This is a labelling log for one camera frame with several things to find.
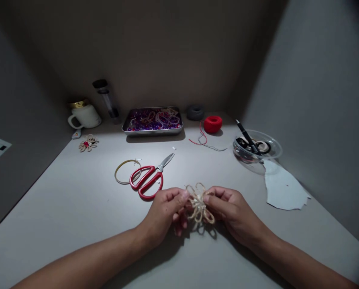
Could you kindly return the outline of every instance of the paper scrap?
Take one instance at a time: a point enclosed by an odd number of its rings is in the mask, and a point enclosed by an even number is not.
[[[302,209],[311,196],[301,184],[281,165],[264,160],[267,203],[283,210]]]

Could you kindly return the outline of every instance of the jute twine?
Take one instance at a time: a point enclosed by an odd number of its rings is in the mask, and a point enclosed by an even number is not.
[[[205,195],[215,195],[214,192],[205,191],[205,187],[202,183],[196,183],[196,190],[199,194],[196,193],[194,188],[191,185],[186,186],[186,190],[189,192],[189,202],[192,204],[193,213],[188,216],[188,219],[194,220],[196,223],[202,222],[202,219],[205,219],[208,223],[214,224],[215,219],[212,213],[206,208],[204,203]]]

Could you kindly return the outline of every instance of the black pen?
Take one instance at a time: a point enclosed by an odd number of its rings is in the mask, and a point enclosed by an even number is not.
[[[243,136],[247,139],[247,141],[249,143],[249,146],[252,148],[252,152],[257,154],[257,155],[262,155],[260,150],[257,148],[257,146],[252,141],[252,139],[249,136],[249,134],[247,133],[247,131],[244,129],[243,125],[238,120],[236,120],[236,121],[237,121],[237,126],[239,127],[239,129],[243,133]]]

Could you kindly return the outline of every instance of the yellow rubber band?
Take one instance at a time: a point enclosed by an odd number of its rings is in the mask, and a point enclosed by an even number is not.
[[[115,177],[115,180],[116,180],[118,183],[122,184],[122,185],[128,185],[128,184],[130,183],[130,181],[121,182],[120,180],[118,180],[118,179],[116,178],[116,173],[117,173],[117,171],[120,169],[121,166],[123,166],[125,163],[129,163],[129,162],[137,163],[137,164],[139,165],[139,167],[142,167],[141,164],[139,163],[139,161],[136,161],[136,160],[127,160],[127,161],[124,161],[123,163],[121,163],[121,164],[117,167],[117,169],[115,170],[114,177]],[[138,179],[140,175],[141,175],[141,171],[139,171],[138,174],[136,174],[136,175],[134,176],[133,181],[135,181],[136,179]]]

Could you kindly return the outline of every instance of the scissor blade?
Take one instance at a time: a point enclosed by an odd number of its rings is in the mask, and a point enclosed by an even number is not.
[[[170,154],[166,159],[163,160],[163,162],[159,166],[163,168],[171,161],[173,157],[174,157],[174,153]]]

